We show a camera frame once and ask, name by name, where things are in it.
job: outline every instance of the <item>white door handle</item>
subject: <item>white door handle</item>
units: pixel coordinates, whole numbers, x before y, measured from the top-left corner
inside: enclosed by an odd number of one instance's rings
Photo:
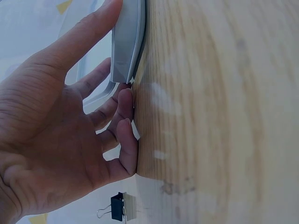
[[[111,82],[129,83],[141,49],[146,20],[145,0],[123,0],[112,30]]]

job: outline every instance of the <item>wooden door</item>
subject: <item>wooden door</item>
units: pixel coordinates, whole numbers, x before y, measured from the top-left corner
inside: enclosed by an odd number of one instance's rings
[[[298,0],[147,0],[128,223],[298,224],[298,85]]]

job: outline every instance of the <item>fingernail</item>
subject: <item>fingernail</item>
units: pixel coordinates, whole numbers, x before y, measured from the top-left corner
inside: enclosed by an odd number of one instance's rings
[[[126,118],[126,122],[127,122],[129,125],[131,125],[131,121],[130,121],[129,118]]]

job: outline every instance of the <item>black binder clip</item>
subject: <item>black binder clip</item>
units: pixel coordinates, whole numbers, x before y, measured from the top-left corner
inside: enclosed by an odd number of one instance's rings
[[[109,207],[111,207],[111,211],[104,212],[100,215],[100,211],[106,211]],[[111,198],[111,205],[107,206],[104,209],[99,209],[97,211],[97,217],[102,218],[104,215],[108,213],[111,213],[111,218],[113,220],[117,220],[120,222],[122,222],[123,219],[125,221],[127,220],[122,193],[119,192],[118,195]]]

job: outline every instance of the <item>hand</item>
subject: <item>hand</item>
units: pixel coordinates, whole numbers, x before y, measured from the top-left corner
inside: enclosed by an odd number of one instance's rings
[[[83,112],[82,100],[107,77],[110,59],[76,84],[64,84],[67,71],[115,25],[121,5],[107,0],[0,85],[0,205],[14,210],[10,222],[55,210],[135,173],[130,86],[121,84],[98,110]],[[119,142],[119,159],[105,161],[103,153]]]

